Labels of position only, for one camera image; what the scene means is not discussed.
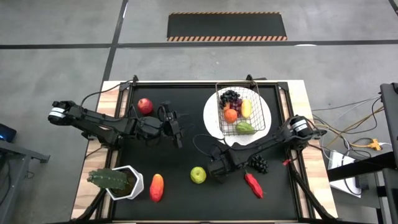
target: gray concrete floor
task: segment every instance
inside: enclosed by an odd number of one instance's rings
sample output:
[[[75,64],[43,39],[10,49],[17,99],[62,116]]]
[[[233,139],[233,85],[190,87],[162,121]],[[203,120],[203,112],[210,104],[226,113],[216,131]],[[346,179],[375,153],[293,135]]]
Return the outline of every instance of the gray concrete floor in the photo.
[[[110,43],[120,6],[121,0],[0,0],[0,44]],[[387,0],[130,0],[119,42],[164,42],[167,14],[178,11],[280,11],[289,40],[398,39],[398,17]],[[51,125],[47,115],[54,100],[80,102],[99,90],[108,52],[0,50],[0,123],[18,130],[16,144],[51,154],[48,164],[31,164],[35,177],[25,180],[13,223],[69,219],[87,141],[77,129]],[[248,73],[303,79],[312,108],[325,108],[376,96],[380,84],[397,82],[396,58],[397,45],[118,49],[110,80],[133,75],[141,80],[227,80]],[[86,106],[94,109],[96,100]],[[370,105],[353,110],[335,126],[343,128],[369,114]],[[345,110],[316,114],[333,121]],[[375,130],[348,139],[389,142],[384,114],[377,120]],[[372,126],[367,121],[362,128]],[[343,146],[332,148],[340,151]],[[339,197],[335,201],[344,220],[376,221],[374,209],[343,203]]]

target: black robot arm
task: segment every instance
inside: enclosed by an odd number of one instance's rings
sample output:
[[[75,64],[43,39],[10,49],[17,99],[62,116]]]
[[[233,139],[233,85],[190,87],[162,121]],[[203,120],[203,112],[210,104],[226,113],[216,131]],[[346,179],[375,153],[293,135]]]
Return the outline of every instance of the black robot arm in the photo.
[[[172,136],[176,146],[181,145],[181,132],[177,113],[169,111],[169,102],[162,104],[164,118],[114,118],[90,111],[76,105],[73,101],[54,101],[48,120],[59,126],[73,126],[82,130],[82,136],[95,136],[101,144],[119,148],[125,138],[155,139],[162,133]]]
[[[311,121],[303,116],[289,118],[274,134],[267,135],[247,146],[234,143],[232,146],[217,147],[211,154],[213,160],[208,164],[212,177],[220,178],[230,172],[245,167],[252,156],[276,145],[303,150],[311,139],[319,139],[326,131],[314,130]]]

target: potted cactus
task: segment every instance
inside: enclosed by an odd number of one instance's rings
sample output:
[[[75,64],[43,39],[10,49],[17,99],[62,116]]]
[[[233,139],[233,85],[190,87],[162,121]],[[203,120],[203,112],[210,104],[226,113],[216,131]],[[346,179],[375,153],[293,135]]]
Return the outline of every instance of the potted cactus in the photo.
[[[113,200],[132,200],[144,190],[142,174],[131,166],[93,170],[87,181],[106,189]]]

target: grape bunch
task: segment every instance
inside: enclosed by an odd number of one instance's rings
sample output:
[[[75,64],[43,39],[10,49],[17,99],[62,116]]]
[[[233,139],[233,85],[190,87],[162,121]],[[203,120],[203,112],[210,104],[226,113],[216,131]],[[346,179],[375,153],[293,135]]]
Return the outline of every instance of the grape bunch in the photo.
[[[249,167],[257,170],[262,174],[268,173],[268,162],[261,155],[253,156],[249,162]]]
[[[242,99],[240,99],[241,95],[233,90],[228,90],[224,92],[220,97],[219,106],[223,109],[227,103],[229,103],[230,109],[234,109],[240,114]]]

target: green apple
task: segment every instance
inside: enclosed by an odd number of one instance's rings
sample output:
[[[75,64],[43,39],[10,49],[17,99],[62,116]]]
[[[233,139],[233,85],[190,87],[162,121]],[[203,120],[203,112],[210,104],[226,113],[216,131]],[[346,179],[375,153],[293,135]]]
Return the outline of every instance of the green apple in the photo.
[[[191,179],[196,184],[201,184],[206,180],[206,171],[202,167],[194,167],[191,170]]]

